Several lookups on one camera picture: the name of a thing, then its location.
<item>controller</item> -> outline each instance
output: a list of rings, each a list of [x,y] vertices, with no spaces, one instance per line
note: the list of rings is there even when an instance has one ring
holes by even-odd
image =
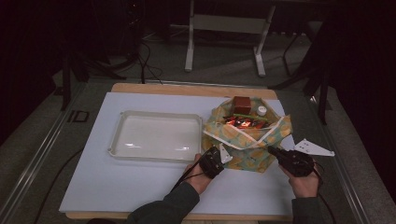
[[[208,149],[206,154],[199,161],[199,165],[207,177],[211,179],[215,178],[216,175],[224,170],[224,164],[221,162],[220,150],[216,147]]]
[[[277,147],[268,147],[268,152],[276,156],[279,164],[296,177],[308,176],[315,169],[314,159],[303,152]]]

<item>cable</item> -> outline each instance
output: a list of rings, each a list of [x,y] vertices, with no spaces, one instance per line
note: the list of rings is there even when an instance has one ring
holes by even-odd
[[[190,179],[190,178],[192,178],[192,177],[198,176],[198,175],[190,175],[189,177],[184,178],[183,181],[185,181],[186,179]]]
[[[67,165],[71,160],[73,160],[79,153],[81,153],[82,150],[83,150],[83,149],[81,149],[81,150],[77,151],[75,154],[73,154],[73,155],[64,163],[64,165],[61,167],[61,169],[60,169],[60,170],[58,171],[58,173],[56,174],[55,178],[52,180],[52,183],[51,183],[50,186],[49,186],[49,190],[47,191],[46,196],[44,197],[43,202],[41,203],[40,208],[38,209],[37,215],[36,215],[36,217],[35,217],[35,222],[34,222],[34,224],[36,224],[36,223],[38,222],[38,220],[40,219],[40,215],[41,215],[41,212],[43,211],[44,205],[46,204],[46,201],[47,201],[48,197],[50,196],[50,192],[51,192],[53,186],[55,185],[56,180],[58,179],[58,177],[59,177],[59,175],[61,174],[61,172],[64,170],[64,167],[66,167],[66,165]]]
[[[174,191],[174,189],[176,189],[176,188],[181,184],[181,182],[183,182],[184,180],[186,180],[186,179],[192,177],[192,176],[187,177],[187,175],[189,175],[189,174],[191,173],[191,171],[195,168],[195,166],[197,166],[197,165],[199,164],[199,162],[206,156],[206,154],[207,154],[209,151],[210,151],[210,150],[207,150],[207,151],[201,156],[201,158],[200,158],[190,169],[188,169],[186,172],[184,172],[184,174],[180,177],[180,179],[176,182],[176,184],[175,184],[175,185],[173,186],[173,188],[171,189],[171,192]]]
[[[146,58],[146,60],[143,60],[144,62],[142,63],[142,61],[141,61],[141,56],[140,56],[140,54],[139,54],[139,57],[138,57],[138,60],[139,60],[139,62],[140,62],[140,66],[141,66],[141,68],[142,68],[142,70],[141,70],[141,73],[140,73],[140,80],[142,81],[142,84],[146,84],[146,80],[145,80],[145,67],[146,67],[146,65],[147,65],[147,63],[148,63],[148,60],[149,60],[149,56],[150,56],[150,54],[151,54],[151,49],[149,48],[149,46],[147,45],[147,44],[145,44],[145,43],[143,43],[142,42],[142,45],[144,45],[147,49],[148,49],[148,56],[147,56],[147,58]]]
[[[330,216],[332,217],[332,223],[334,223],[334,224],[337,223],[337,222],[335,221],[334,213],[332,212],[332,209],[330,208],[329,204],[326,202],[326,200],[324,200],[323,196],[322,196],[320,193],[318,193],[318,196],[319,196],[319,198],[323,201],[324,205],[326,205],[327,210],[329,211]]]
[[[154,67],[151,65],[146,64],[147,69],[150,71],[150,73],[152,74],[152,77],[146,77],[146,79],[152,79],[153,77],[156,78],[158,81],[160,81],[160,83],[163,85],[162,81],[159,79],[159,77],[163,74],[163,70],[158,68],[158,67]],[[151,71],[151,68],[153,69],[158,69],[160,70],[160,74],[159,75],[155,75],[153,71]]]
[[[315,164],[318,165],[324,171],[324,168],[322,165],[320,165],[318,162],[315,162]],[[314,173],[315,173],[315,175],[317,175],[317,177],[319,179],[319,183],[318,183],[318,190],[319,190],[320,187],[323,185],[323,179],[316,169],[314,169]],[[330,216],[332,217],[332,223],[335,224],[336,223],[335,216],[334,216],[334,213],[332,212],[332,209],[330,208],[329,204],[326,202],[326,200],[323,198],[323,196],[319,192],[318,192],[318,196],[323,201],[324,205],[326,206],[327,210],[329,211]]]

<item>gift bag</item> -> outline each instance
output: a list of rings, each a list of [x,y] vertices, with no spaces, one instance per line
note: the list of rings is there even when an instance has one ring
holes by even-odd
[[[204,124],[203,148],[223,144],[233,159],[224,167],[264,173],[275,157],[267,151],[268,146],[280,147],[281,141],[291,134],[290,116],[279,116],[262,98],[250,98],[251,111],[261,105],[267,112],[262,117],[267,127],[239,129],[227,124],[225,118],[233,115],[233,99],[223,102],[212,110]]]

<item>clear plastic tray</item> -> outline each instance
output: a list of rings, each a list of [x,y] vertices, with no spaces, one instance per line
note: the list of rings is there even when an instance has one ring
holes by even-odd
[[[194,114],[127,110],[108,151],[120,159],[193,161],[201,152],[202,125]]]

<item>person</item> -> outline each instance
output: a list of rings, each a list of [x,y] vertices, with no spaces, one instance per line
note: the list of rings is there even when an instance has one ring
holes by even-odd
[[[201,158],[195,155],[195,162]],[[324,223],[318,204],[318,176],[312,172],[305,177],[295,177],[285,168],[280,169],[289,177],[295,199],[291,201],[293,223],[309,224]],[[127,218],[127,224],[176,224],[181,223],[183,218],[200,201],[202,194],[212,179],[202,175],[199,165],[195,166],[190,175],[175,190],[167,194],[162,201],[145,204],[134,210]]]

